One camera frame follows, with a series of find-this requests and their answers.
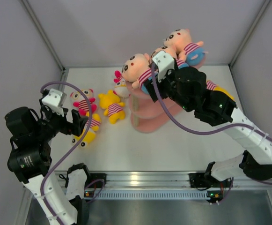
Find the pink three-tier shelf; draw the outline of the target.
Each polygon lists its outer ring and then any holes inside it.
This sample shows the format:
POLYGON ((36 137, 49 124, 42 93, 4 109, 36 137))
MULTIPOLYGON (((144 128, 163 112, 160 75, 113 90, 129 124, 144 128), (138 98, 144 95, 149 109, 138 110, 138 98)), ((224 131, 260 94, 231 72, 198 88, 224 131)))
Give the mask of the pink three-tier shelf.
POLYGON ((130 120, 135 130, 141 133, 152 133, 169 121, 159 102, 153 102, 142 90, 133 89, 130 82, 127 83, 127 88, 130 92, 130 120))

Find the peach doll blue pants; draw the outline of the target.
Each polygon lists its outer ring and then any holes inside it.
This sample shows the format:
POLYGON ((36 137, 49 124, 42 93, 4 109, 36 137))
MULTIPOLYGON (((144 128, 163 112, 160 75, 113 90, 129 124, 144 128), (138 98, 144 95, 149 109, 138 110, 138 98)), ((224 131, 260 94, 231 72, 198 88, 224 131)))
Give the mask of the peach doll blue pants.
POLYGON ((152 54, 150 55, 149 63, 152 63, 152 58, 160 51, 164 51, 164 52, 170 54, 176 60, 176 62, 185 62, 185 59, 179 59, 177 57, 175 48, 173 48, 172 46, 164 45, 164 46, 156 48, 152 52, 152 54))
POLYGON ((163 41, 164 45, 175 49, 178 58, 194 67, 204 62, 206 50, 203 41, 193 42, 188 29, 177 29, 171 32, 163 41))
POLYGON ((137 53, 127 60, 122 67, 123 78, 132 84, 133 89, 141 89, 146 94, 148 94, 148 91, 144 82, 152 79, 149 59, 147 53, 137 53))

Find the yellow bear striped shirt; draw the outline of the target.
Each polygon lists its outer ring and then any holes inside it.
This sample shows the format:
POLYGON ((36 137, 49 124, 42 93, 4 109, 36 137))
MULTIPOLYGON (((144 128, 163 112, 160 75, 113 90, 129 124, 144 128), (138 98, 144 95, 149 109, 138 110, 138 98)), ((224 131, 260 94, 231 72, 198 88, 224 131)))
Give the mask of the yellow bear striped shirt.
POLYGON ((227 96, 229 96, 232 100, 234 100, 235 98, 224 88, 218 86, 217 84, 213 83, 211 80, 207 80, 206 81, 206 88, 208 90, 213 90, 213 91, 220 91, 225 93, 227 96))
POLYGON ((120 97, 113 90, 98 94, 98 98, 99 106, 104 110, 103 115, 108 117, 110 124, 125 119, 125 103, 121 102, 120 97))

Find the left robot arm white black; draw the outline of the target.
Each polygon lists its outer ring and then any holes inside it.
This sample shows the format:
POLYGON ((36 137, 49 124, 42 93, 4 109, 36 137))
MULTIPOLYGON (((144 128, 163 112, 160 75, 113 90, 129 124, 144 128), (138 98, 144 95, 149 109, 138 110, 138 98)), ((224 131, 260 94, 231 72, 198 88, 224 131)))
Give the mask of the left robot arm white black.
POLYGON ((68 110, 62 107, 65 98, 64 92, 45 90, 39 100, 44 119, 28 107, 19 107, 5 116, 12 134, 7 167, 37 199, 51 225, 85 225, 89 209, 84 193, 92 181, 87 166, 80 163, 68 169, 66 192, 55 173, 49 172, 52 162, 49 141, 59 132, 81 135, 87 122, 77 110, 72 110, 73 121, 67 121, 68 110))

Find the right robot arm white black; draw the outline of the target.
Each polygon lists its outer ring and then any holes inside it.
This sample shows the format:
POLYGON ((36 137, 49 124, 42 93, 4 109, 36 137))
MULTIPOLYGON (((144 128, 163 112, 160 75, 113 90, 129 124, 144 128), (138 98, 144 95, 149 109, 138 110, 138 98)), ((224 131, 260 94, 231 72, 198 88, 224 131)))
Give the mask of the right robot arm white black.
POLYGON ((224 132, 244 149, 239 156, 208 164, 204 181, 210 186, 245 175, 261 183, 272 179, 272 138, 251 122, 226 93, 210 86, 206 75, 194 67, 179 68, 176 63, 165 68, 151 63, 152 74, 144 82, 151 99, 162 102, 169 98, 196 119, 213 127, 212 131, 187 132, 212 135, 224 132))

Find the white bird plush pink bow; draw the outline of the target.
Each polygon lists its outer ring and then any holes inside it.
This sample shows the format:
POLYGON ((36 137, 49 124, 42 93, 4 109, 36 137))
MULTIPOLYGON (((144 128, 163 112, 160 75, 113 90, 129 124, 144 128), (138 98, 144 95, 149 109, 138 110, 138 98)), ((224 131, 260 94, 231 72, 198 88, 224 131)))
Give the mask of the white bird plush pink bow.
POLYGON ((113 82, 115 83, 113 92, 119 96, 120 98, 129 98, 130 92, 127 88, 125 79, 122 77, 121 72, 116 70, 114 72, 115 78, 113 79, 113 82))

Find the white panda plush pink limbs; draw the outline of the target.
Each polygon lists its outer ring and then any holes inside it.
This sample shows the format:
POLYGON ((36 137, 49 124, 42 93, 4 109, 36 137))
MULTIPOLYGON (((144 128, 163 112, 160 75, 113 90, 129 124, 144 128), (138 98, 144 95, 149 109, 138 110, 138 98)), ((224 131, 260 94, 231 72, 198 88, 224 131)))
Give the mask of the white panda plush pink limbs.
POLYGON ((97 105, 95 104, 96 99, 94 98, 93 90, 92 89, 83 89, 81 91, 86 95, 90 104, 88 104, 88 102, 81 95, 80 92, 76 91, 76 92, 72 92, 70 94, 70 98, 71 98, 71 102, 73 104, 73 107, 75 107, 78 110, 80 116, 86 116, 86 114, 89 112, 90 109, 91 109, 92 113, 94 113, 97 109, 97 105))

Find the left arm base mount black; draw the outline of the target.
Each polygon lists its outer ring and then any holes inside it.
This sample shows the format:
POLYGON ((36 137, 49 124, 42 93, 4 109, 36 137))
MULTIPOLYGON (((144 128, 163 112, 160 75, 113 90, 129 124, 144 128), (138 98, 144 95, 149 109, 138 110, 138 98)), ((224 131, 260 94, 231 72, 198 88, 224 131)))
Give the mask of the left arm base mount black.
POLYGON ((106 178, 107 178, 107 174, 106 173, 102 173, 102 172, 98 172, 98 173, 91 173, 90 176, 90 182, 96 181, 95 183, 93 183, 90 188, 101 188, 103 186, 103 182, 102 180, 104 180, 104 182, 106 183, 106 178))

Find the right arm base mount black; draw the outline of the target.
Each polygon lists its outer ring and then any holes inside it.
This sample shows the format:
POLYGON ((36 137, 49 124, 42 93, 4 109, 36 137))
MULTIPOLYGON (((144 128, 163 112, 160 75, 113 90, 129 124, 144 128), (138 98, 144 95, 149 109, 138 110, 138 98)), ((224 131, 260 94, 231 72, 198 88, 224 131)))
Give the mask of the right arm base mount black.
POLYGON ((190 186, 192 188, 208 188, 209 185, 205 180, 203 172, 195 172, 189 174, 190 186))

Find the yellow chick plush striped shirt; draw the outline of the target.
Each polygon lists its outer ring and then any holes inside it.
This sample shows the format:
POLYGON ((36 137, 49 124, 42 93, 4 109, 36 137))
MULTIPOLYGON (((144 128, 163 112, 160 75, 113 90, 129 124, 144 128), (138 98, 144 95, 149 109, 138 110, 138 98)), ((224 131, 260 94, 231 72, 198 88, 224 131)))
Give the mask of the yellow chick plush striped shirt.
MULTIPOLYGON (((102 119, 99 114, 97 113, 92 114, 90 128, 86 136, 82 139, 82 141, 79 144, 79 147, 81 149, 86 148, 95 139, 96 132, 100 129, 101 122, 102 122, 102 119)), ((81 137, 86 131, 87 125, 88 125, 88 122, 85 124, 85 128, 80 136, 72 135, 72 140, 71 140, 72 145, 76 144, 81 139, 81 137)))

